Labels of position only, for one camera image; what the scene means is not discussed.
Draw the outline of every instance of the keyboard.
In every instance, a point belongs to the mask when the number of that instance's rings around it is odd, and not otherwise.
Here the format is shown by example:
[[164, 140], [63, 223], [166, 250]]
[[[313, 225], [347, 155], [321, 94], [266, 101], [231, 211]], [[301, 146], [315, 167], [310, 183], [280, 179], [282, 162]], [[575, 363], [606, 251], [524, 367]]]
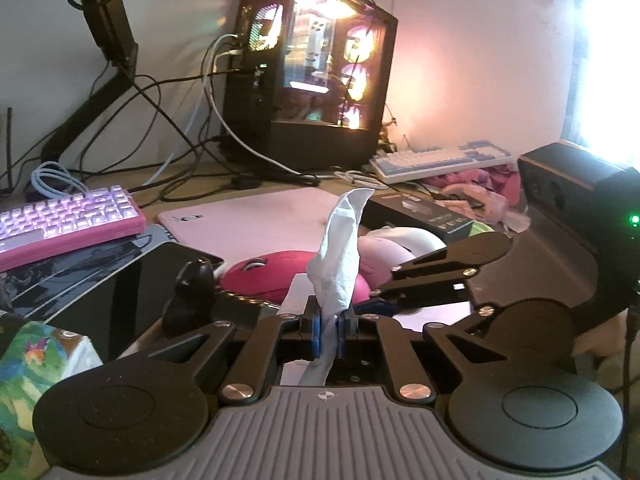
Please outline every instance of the keyboard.
[[120, 186], [0, 213], [0, 271], [140, 234], [145, 216]]
[[428, 148], [383, 153], [371, 165], [385, 184], [417, 180], [472, 168], [488, 168], [513, 162], [511, 153], [487, 140], [475, 140], [457, 148]]

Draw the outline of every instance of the pink keyboard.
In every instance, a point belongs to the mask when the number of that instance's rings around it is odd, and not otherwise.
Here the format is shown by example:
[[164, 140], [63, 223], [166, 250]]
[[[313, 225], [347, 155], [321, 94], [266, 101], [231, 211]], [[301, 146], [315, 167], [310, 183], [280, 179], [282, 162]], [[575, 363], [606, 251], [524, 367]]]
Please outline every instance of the pink keyboard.
[[120, 186], [36, 202], [0, 213], [0, 271], [145, 230], [145, 216]]

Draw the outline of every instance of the red mouse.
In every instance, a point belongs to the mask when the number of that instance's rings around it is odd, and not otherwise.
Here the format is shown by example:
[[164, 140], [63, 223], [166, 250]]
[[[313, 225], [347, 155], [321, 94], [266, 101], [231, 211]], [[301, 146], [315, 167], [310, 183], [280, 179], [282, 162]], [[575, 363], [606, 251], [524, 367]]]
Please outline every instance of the red mouse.
[[[308, 251], [281, 251], [235, 264], [220, 278], [226, 290], [281, 304], [286, 297], [293, 277], [306, 272], [306, 264], [315, 253]], [[367, 281], [358, 274], [351, 303], [369, 299]]]

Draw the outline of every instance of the tissue pack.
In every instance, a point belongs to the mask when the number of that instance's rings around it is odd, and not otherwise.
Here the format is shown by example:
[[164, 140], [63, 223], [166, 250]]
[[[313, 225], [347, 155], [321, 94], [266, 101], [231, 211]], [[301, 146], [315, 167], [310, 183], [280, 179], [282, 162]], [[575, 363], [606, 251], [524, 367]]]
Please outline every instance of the tissue pack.
[[467, 238], [473, 223], [471, 218], [439, 206], [425, 195], [407, 192], [375, 194], [362, 212], [362, 225], [366, 228], [419, 227], [446, 244]]
[[100, 364], [89, 338], [0, 310], [0, 480], [33, 480], [47, 469], [33, 407], [57, 382]]

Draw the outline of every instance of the gray ribbed plate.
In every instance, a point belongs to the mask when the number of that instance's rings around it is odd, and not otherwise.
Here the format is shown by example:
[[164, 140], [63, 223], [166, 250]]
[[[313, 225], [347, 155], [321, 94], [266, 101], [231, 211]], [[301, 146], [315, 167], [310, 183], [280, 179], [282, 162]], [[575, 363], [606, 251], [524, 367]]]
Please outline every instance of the gray ribbed plate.
[[[271, 389], [265, 400], [221, 410], [180, 458], [127, 480], [520, 480], [467, 454], [433, 412], [389, 400], [382, 388]], [[43, 480], [87, 480], [53, 468]], [[611, 480], [596, 463], [548, 475]]]

